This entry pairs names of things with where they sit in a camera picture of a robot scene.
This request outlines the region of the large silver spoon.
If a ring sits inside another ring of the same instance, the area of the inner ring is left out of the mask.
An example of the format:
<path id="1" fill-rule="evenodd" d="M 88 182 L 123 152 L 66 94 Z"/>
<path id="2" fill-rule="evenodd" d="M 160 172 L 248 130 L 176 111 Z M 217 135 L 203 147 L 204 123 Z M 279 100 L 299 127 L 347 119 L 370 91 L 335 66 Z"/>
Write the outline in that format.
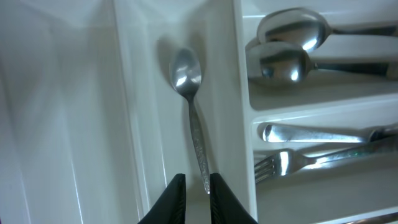
<path id="1" fill-rule="evenodd" d="M 266 42 L 246 50 L 247 76 L 250 81 L 267 86 L 298 85 L 310 72 L 337 72 L 377 75 L 397 80 L 397 62 L 316 63 L 299 45 L 289 42 Z"/>
<path id="2" fill-rule="evenodd" d="M 296 7 L 265 16 L 257 28 L 260 43 L 283 41 L 301 46 L 307 52 L 319 48 L 332 35 L 397 36 L 397 26 L 337 29 L 319 13 Z"/>

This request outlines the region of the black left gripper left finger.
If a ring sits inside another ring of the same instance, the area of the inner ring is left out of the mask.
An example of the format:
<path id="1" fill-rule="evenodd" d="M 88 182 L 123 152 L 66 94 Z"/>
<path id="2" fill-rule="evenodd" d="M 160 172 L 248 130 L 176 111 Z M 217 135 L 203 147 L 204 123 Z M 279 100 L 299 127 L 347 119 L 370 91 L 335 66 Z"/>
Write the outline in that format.
<path id="1" fill-rule="evenodd" d="M 185 224 L 185 174 L 176 174 L 153 207 L 138 224 Z"/>

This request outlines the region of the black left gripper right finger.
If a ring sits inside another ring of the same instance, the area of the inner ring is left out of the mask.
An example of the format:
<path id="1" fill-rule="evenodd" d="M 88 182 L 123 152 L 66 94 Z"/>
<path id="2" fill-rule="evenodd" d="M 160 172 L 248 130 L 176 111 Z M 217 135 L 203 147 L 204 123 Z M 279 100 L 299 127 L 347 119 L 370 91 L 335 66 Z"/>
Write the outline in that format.
<path id="1" fill-rule="evenodd" d="M 210 210 L 212 224 L 258 224 L 219 173 L 210 175 Z"/>

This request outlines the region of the silver fork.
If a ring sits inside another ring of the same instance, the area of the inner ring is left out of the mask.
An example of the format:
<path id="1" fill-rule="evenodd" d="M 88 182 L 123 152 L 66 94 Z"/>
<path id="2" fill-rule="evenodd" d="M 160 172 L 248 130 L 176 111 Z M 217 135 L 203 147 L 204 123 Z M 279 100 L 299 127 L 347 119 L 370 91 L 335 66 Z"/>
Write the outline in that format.
<path id="1" fill-rule="evenodd" d="M 281 124 L 267 124 L 261 134 L 265 142 L 332 142 L 332 143 L 366 143 L 397 135 L 397 126 L 386 126 L 373 129 L 367 136 L 355 136 L 299 128 Z"/>
<path id="2" fill-rule="evenodd" d="M 397 136 L 317 157 L 307 157 L 297 151 L 286 149 L 264 158 L 254 166 L 255 183 L 284 177 L 306 166 L 395 152 L 397 152 Z"/>

